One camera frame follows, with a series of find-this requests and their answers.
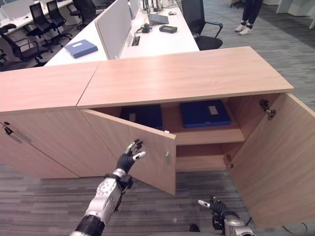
robot finger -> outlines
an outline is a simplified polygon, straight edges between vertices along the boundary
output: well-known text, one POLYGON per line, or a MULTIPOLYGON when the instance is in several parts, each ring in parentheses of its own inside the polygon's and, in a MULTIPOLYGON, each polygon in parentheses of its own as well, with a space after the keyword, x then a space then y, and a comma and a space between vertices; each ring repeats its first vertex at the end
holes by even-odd
POLYGON ((135 154, 132 158, 133 158, 134 161, 137 161, 137 160, 145 157, 146 154, 147 153, 145 151, 141 151, 141 152, 135 154))

desk divider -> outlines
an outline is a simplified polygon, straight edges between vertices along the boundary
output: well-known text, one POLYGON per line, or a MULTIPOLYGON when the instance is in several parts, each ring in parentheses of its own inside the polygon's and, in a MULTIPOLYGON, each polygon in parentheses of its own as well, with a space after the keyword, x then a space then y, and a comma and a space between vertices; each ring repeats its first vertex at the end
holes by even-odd
POLYGON ((118 59, 131 28, 127 0, 116 0, 96 19, 95 26, 108 59, 118 59))

blue folder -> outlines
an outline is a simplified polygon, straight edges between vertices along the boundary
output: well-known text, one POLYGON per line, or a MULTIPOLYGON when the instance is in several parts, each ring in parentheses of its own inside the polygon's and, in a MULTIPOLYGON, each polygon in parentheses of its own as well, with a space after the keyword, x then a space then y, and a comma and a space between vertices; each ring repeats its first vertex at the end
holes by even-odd
POLYGON ((81 41, 66 45, 65 48, 74 58, 79 58, 89 53, 96 52, 97 46, 83 39, 81 41))
POLYGON ((163 129, 161 105, 123 107, 120 117, 151 128, 163 129))
POLYGON ((185 128, 231 124, 221 100, 181 103, 180 107, 185 128))

cable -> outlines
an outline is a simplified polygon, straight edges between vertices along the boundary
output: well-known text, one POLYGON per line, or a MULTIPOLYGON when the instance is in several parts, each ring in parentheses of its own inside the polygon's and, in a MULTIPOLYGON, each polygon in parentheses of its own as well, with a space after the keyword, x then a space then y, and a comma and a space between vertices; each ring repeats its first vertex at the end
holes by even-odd
MULTIPOLYGON (((305 223, 303 223, 303 222, 302 222, 302 224, 305 226, 305 232, 304 232, 304 233, 307 233, 307 231, 308 231, 307 225, 306 225, 305 223)), ((288 230, 284 225, 282 225, 282 227, 283 227, 287 232, 289 232, 290 234, 292 234, 292 235, 297 235, 297 234, 295 234, 295 233, 292 233, 290 230, 288 230)))
POLYGON ((252 221, 252 218, 250 218, 250 219, 248 220, 248 222, 246 223, 246 226, 247 226, 251 221, 252 221))

open cabinet door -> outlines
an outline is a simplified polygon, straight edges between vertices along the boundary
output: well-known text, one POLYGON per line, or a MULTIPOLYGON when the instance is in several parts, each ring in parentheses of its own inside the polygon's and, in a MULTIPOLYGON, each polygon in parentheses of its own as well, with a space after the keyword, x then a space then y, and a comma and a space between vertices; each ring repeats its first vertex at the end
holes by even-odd
POLYGON ((147 155, 133 165, 129 174, 175 195, 175 135, 94 110, 81 112, 117 159, 132 141, 143 141, 141 150, 147 155))
POLYGON ((258 228, 315 220, 315 113, 281 94, 228 170, 258 228))

